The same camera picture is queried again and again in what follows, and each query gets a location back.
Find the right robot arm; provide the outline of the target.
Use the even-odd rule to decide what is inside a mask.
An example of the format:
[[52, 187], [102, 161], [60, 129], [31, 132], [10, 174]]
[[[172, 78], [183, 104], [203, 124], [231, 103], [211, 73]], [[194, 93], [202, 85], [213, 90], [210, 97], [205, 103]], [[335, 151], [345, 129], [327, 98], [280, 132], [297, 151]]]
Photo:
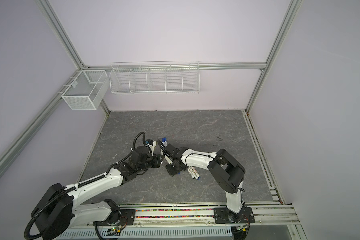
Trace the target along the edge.
[[244, 207], [242, 200], [242, 185], [245, 168], [226, 150], [217, 152], [200, 152], [190, 148], [176, 148], [171, 144], [159, 147], [168, 164], [166, 170], [170, 176], [181, 171], [188, 171], [190, 167], [208, 170], [217, 184], [226, 192], [226, 208], [233, 214], [238, 214]]

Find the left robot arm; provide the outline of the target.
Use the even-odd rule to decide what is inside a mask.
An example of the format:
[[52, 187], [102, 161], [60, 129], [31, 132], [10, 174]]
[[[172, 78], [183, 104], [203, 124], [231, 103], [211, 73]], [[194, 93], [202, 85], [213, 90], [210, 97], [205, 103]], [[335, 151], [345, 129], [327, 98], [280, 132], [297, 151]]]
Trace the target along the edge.
[[129, 218], [121, 213], [113, 200], [105, 199], [88, 205], [85, 202], [126, 184], [150, 168], [159, 168], [165, 156], [163, 152], [156, 154], [154, 151], [155, 146], [150, 144], [132, 148], [126, 157], [110, 165], [105, 173], [73, 185], [57, 183], [50, 186], [32, 211], [24, 238], [53, 240], [65, 230], [86, 223], [95, 226], [97, 235], [100, 234], [99, 226], [128, 225]]

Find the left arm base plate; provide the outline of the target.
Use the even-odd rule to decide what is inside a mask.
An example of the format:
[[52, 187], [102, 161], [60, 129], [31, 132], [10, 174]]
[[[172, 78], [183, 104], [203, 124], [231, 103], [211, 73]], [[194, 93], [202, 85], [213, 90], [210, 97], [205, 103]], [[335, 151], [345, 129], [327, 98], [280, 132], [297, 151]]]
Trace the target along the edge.
[[97, 222], [97, 226], [131, 226], [134, 224], [135, 215], [135, 209], [113, 211], [106, 220]]

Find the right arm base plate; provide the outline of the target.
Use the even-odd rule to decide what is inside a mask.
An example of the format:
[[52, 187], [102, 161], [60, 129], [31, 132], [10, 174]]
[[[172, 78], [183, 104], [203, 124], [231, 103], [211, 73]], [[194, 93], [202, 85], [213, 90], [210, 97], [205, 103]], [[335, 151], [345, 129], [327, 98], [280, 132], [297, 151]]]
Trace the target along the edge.
[[234, 213], [227, 207], [214, 208], [214, 219], [216, 224], [253, 224], [255, 223], [252, 208], [243, 206], [239, 213]]

